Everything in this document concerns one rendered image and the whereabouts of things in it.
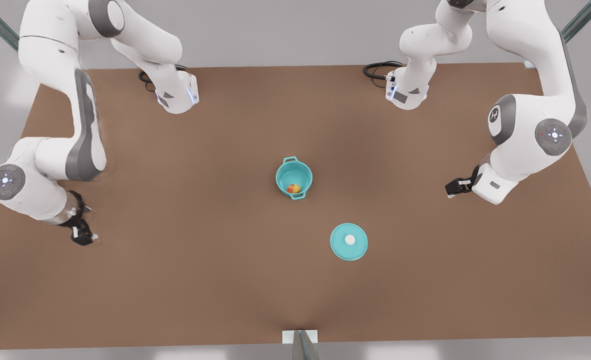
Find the teal lid with white knob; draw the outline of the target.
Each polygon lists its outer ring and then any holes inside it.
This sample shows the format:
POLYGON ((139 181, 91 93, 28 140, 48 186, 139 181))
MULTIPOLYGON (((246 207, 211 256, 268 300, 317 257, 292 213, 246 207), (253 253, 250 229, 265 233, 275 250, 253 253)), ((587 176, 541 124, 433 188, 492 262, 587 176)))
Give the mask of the teal lid with white knob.
POLYGON ((368 249, 366 231, 354 223, 339 224, 330 233, 330 248, 342 260, 355 261, 362 258, 368 249))

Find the silver frame post with foot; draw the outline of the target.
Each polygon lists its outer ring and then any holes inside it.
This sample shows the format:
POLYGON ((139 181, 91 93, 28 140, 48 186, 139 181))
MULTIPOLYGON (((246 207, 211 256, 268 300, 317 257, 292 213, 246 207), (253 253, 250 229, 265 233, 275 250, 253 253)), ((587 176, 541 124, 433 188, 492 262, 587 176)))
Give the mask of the silver frame post with foot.
POLYGON ((318 330, 283 330, 282 344, 292 345, 291 360, 322 360, 315 344, 319 343, 318 330))

